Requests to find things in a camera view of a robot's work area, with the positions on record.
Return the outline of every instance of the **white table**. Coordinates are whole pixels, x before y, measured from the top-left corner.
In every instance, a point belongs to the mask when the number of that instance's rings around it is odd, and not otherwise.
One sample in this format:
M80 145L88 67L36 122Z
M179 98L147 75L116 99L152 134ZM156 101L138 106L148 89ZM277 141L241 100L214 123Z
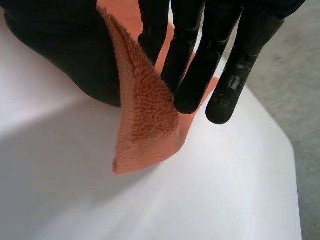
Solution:
M247 88L225 125L205 106L178 154L115 176L120 111L84 95L1 17L0 239L301 240L283 131Z

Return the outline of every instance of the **orange towel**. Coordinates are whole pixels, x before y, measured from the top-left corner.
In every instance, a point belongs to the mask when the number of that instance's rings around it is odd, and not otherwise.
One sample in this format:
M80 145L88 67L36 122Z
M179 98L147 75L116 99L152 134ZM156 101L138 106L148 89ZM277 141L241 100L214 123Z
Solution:
M123 5L125 9L121 11L125 12L130 6L132 11L132 5L135 5L139 13L137 0L125 1L127 5ZM103 5L109 10L114 4L109 1ZM120 175L143 170L177 153L186 140L195 114L182 115L175 110L169 89L142 49L115 17L108 15L105 9L97 9L109 30L119 70L122 113L113 172ZM138 35L139 25L133 27ZM160 55L158 63L163 64L164 59ZM211 81L205 98L216 83L216 79Z

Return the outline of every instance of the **finger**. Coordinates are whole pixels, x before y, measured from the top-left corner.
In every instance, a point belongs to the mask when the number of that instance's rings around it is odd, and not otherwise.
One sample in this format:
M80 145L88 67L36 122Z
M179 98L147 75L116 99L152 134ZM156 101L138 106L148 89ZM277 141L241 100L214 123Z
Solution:
M170 0L138 0L143 30L138 43L155 65L167 36Z
M284 21L247 8L243 11L234 47L206 108L209 121L224 124L230 120L262 48Z
M197 41L205 0L172 0L173 40L165 59L162 79L174 94L183 79Z
M242 8L223 0L208 0L199 49L174 98L176 109L194 113L217 69Z

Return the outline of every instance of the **gray carpet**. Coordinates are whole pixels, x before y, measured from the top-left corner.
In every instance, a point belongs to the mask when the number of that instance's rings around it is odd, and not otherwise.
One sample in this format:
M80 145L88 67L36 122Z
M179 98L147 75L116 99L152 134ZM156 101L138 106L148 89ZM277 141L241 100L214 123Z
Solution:
M307 0L286 19L263 49L247 85L293 144L302 239L320 240L319 0Z

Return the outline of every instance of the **gloved hand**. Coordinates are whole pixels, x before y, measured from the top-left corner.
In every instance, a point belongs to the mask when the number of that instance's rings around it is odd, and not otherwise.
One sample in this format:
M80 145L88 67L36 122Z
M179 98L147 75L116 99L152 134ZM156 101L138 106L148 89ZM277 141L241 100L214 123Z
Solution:
M143 22L138 42L155 64L166 38L169 0L138 1ZM206 107L212 123L226 123L262 48L304 1L172 0L175 31L161 76L175 95L176 109L183 114L197 110L241 16L231 55ZM199 49L186 73L204 8Z

